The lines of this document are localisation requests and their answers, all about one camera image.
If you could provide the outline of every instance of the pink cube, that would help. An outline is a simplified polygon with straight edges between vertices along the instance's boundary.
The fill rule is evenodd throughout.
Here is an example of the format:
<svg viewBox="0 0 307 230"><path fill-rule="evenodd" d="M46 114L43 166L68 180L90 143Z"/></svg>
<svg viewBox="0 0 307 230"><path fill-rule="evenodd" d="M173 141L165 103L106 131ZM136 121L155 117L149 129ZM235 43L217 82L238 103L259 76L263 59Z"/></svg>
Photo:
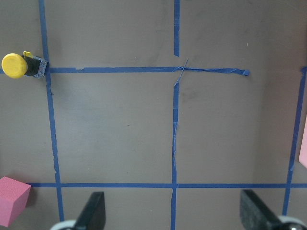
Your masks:
<svg viewBox="0 0 307 230"><path fill-rule="evenodd" d="M305 122L301 151L299 153L299 162L301 162L301 164L307 168L307 118Z"/></svg>
<svg viewBox="0 0 307 230"><path fill-rule="evenodd" d="M24 210L30 187L8 177L0 179L0 225L8 227Z"/></svg>

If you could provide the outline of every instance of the pink block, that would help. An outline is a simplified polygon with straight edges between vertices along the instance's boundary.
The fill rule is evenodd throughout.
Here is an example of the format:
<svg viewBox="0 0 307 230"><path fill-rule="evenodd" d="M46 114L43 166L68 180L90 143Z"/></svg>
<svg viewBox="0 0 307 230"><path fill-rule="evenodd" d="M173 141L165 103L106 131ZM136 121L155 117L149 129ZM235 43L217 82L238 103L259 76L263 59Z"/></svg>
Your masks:
<svg viewBox="0 0 307 230"><path fill-rule="evenodd" d="M301 151L299 153L299 162L307 168L307 118L305 122Z"/></svg>
<svg viewBox="0 0 307 230"><path fill-rule="evenodd" d="M30 187L8 177L0 179L0 225L8 227L24 210Z"/></svg>

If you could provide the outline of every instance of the grid square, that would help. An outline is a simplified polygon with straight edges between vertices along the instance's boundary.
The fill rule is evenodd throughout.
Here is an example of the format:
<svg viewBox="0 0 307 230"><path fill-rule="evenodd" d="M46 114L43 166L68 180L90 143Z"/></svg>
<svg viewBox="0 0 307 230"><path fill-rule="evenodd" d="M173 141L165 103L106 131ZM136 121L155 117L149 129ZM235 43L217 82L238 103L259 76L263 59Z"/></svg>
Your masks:
<svg viewBox="0 0 307 230"><path fill-rule="evenodd" d="M276 214L283 206L284 189L254 189ZM239 216L240 189L178 189L176 230L244 229Z"/></svg>
<svg viewBox="0 0 307 230"><path fill-rule="evenodd" d="M185 73L178 182L285 183L300 76L299 71L255 70L248 77Z"/></svg>
<svg viewBox="0 0 307 230"><path fill-rule="evenodd" d="M31 188L25 210L8 228L0 226L0 230L48 230L58 222L56 189Z"/></svg>
<svg viewBox="0 0 307 230"><path fill-rule="evenodd" d="M298 218L305 224L307 222L307 189L293 188L291 189L290 201L287 215Z"/></svg>
<svg viewBox="0 0 307 230"><path fill-rule="evenodd" d="M54 182L45 79L0 74L0 175Z"/></svg>
<svg viewBox="0 0 307 230"><path fill-rule="evenodd" d="M105 192L105 229L169 230L171 189L64 188L65 218L76 219L96 191Z"/></svg>
<svg viewBox="0 0 307 230"><path fill-rule="evenodd" d="M61 181L169 183L176 77L53 74Z"/></svg>
<svg viewBox="0 0 307 230"><path fill-rule="evenodd" d="M53 67L173 66L172 1L47 0Z"/></svg>
<svg viewBox="0 0 307 230"><path fill-rule="evenodd" d="M1 1L0 57L30 51L43 56L37 0Z"/></svg>
<svg viewBox="0 0 307 230"><path fill-rule="evenodd" d="M303 1L183 0L181 9L181 55L194 66L295 69L306 63Z"/></svg>

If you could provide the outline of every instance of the yellow mushroom button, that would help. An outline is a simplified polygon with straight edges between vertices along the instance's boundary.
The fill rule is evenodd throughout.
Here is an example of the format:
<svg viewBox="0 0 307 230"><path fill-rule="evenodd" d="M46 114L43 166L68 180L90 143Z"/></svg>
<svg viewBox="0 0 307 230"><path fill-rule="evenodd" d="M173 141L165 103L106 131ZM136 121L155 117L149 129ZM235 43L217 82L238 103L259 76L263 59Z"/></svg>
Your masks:
<svg viewBox="0 0 307 230"><path fill-rule="evenodd" d="M8 54L2 60L3 72L10 78L21 78L28 69L26 61L18 54Z"/></svg>

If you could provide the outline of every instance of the painter's tape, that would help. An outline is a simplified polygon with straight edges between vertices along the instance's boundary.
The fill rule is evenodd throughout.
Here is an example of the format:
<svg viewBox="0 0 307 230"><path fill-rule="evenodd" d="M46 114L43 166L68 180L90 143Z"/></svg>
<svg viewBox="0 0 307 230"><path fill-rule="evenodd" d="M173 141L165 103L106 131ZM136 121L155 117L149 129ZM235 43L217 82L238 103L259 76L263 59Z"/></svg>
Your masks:
<svg viewBox="0 0 307 230"><path fill-rule="evenodd" d="M296 115L295 115L293 138L292 138L291 153L290 153L288 175L287 175L287 186L286 186L286 191L285 191L284 199L283 199L283 215L284 216L286 216L288 212L292 176L293 176L293 169L294 169L294 162L295 162L295 154L296 154L296 146L297 146L297 137L298 137L298 132L299 132L299 124L301 121L304 90L305 90L305 84L306 84L307 67L302 68L301 72L302 72L302 78L301 78L301 82L299 85L299 92L298 92L298 99L297 99L297 106L296 106Z"/></svg>
<svg viewBox="0 0 307 230"><path fill-rule="evenodd" d="M85 67L50 68L51 73L171 73L177 67Z"/></svg>
<svg viewBox="0 0 307 230"><path fill-rule="evenodd" d="M51 73L172 73L183 70L183 66L176 67L85 67L76 69L73 67L50 68ZM234 73L248 76L249 70L233 69L233 68L214 68L214 69L200 69L185 67L184 71L193 72L215 72L215 73Z"/></svg>
<svg viewBox="0 0 307 230"><path fill-rule="evenodd" d="M155 183L27 183L32 187L45 187L45 188L174 188L173 184L155 184ZM186 183L176 184L176 188L286 188L286 183L283 184L223 184L223 183ZM292 188L307 188L307 184L291 184Z"/></svg>
<svg viewBox="0 0 307 230"><path fill-rule="evenodd" d="M40 28L42 36L42 45L43 45L43 54L44 59L49 61L48 45L47 45L47 29L46 29L46 19L45 19L45 2L44 0L39 0L39 18L40 18ZM62 190L61 190L61 180L59 173L59 161L58 161L58 147L56 139L56 124L54 120L54 109L53 109L53 98L51 92L51 75L50 69L46 69L46 90L47 90L47 102L48 102L48 111L49 111L49 121L50 121L50 132L51 132L51 144L52 144L52 153L53 153L53 163L55 169L55 180L57 184L57 199L58 199L58 209L59 209L59 219L60 221L64 220L64 209L63 209L63 199L62 199Z"/></svg>
<svg viewBox="0 0 307 230"><path fill-rule="evenodd" d="M180 56L180 0L174 1L174 55Z"/></svg>
<svg viewBox="0 0 307 230"><path fill-rule="evenodd" d="M175 71L182 70L183 67L177 67L174 69ZM192 68L192 67L185 67L184 71L193 71L193 72L214 72L214 73L235 73L239 75L248 76L249 70L247 69L233 69L233 68L213 68L213 69L200 69L200 68Z"/></svg>
<svg viewBox="0 0 307 230"><path fill-rule="evenodd" d="M176 134L178 126L178 114L179 114L179 83L182 77L183 71L187 65L188 60L182 68L181 74L174 85L174 97L173 97L173 143L172 143L172 200L171 200L171 230L176 228L176 202L177 202L177 170L176 170Z"/></svg>

